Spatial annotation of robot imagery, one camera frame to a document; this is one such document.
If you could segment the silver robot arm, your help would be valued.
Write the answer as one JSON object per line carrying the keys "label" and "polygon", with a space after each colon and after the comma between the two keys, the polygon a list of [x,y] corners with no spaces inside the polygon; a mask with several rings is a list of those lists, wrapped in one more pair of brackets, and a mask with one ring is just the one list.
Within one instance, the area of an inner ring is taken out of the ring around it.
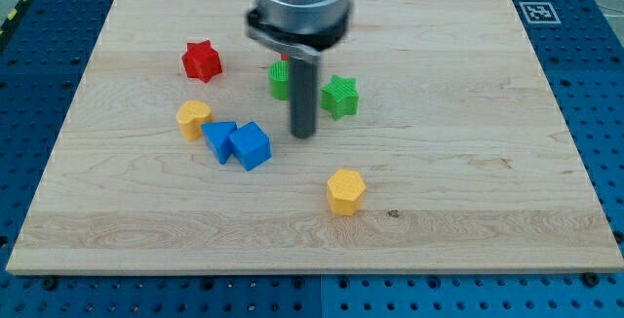
{"label": "silver robot arm", "polygon": [[345,34],[351,0],[253,0],[247,34],[270,50],[309,64]]}

